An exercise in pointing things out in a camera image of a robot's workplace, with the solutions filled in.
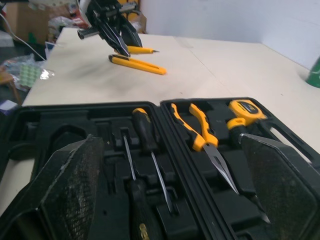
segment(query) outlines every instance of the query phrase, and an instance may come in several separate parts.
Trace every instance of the yellow tape measure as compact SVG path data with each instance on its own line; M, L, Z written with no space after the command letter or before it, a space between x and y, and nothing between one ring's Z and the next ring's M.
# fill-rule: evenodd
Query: yellow tape measure
M248 99L233 100L229 103L229 108L238 118L245 119L245 126L254 123L258 119L267 118L261 109Z

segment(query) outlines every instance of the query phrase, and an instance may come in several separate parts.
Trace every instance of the black tool case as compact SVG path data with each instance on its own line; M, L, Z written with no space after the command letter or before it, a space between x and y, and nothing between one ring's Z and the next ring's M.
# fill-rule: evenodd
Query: black tool case
M256 190L244 151L232 143L227 129L226 122L235 117L228 108L234 99L173 99L163 101L160 106L150 102L121 102L22 107L2 125L0 177L9 159L19 161L34 157L33 180L55 151L84 140L89 134L101 137L104 154L88 239L130 240L127 185L131 171L123 141L123 135L126 135L136 175L146 183L147 201L160 222L165 239L277 240L280 239L277 228L268 223L255 198ZM267 116L267 119L258 120L247 128L250 134L278 140L271 131L274 128L312 161L314 169L320 169L320 155L316 151L259 102L250 100ZM189 113L189 105L195 104L206 114L210 128L219 140L218 150L228 163L240 195L232 191L204 151L195 152L188 147L189 136L173 118L171 103L176 104L180 116L199 133L200 123ZM158 143L155 156L176 208L173 215L166 206L153 160L141 149L132 123L135 108L143 108L153 123ZM289 164L298 169L295 174L316 203L307 212L313 214L306 216L308 224L315 225L320 218L320 177L309 179L308 163L302 158L294 161ZM11 204L6 211L11 211L12 207Z

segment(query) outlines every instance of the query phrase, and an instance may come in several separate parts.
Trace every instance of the white cable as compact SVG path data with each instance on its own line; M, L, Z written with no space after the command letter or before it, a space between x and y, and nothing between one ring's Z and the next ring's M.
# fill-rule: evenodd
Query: white cable
M43 61L46 61L36 50L34 50L28 43L26 43L25 41L23 41L20 37L17 37L14 32L12 31L9 22L7 21L7 19L0 13L0 16L3 18L3 20L5 21L11 35L13 37L15 37L16 39L18 39L19 41L23 42L25 45L27 45L32 51L34 51Z

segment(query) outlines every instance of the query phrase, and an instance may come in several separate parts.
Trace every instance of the white wall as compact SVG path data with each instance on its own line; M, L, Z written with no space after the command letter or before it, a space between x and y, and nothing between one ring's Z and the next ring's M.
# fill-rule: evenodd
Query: white wall
M320 0L142 0L149 34L263 43L311 68Z

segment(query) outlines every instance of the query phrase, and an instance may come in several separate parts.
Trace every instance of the white table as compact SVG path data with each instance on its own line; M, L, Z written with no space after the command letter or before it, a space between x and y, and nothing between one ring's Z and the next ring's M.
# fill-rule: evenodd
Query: white table
M76 29L64 28L45 66L55 76L39 79L23 105L124 101L158 105L174 98L248 96L320 152L320 89L305 83L309 71L304 67L259 43L146 34L140 37L145 47L160 52L133 57L166 68L166 75L113 64L108 55L114 51L99 36L80 40ZM20 166L24 170L16 170L14 177L6 171L0 196L5 191L8 197L0 203L0 214L1 207L8 205L28 182L30 166L32 162ZM10 179L15 179L16 187L10 185Z

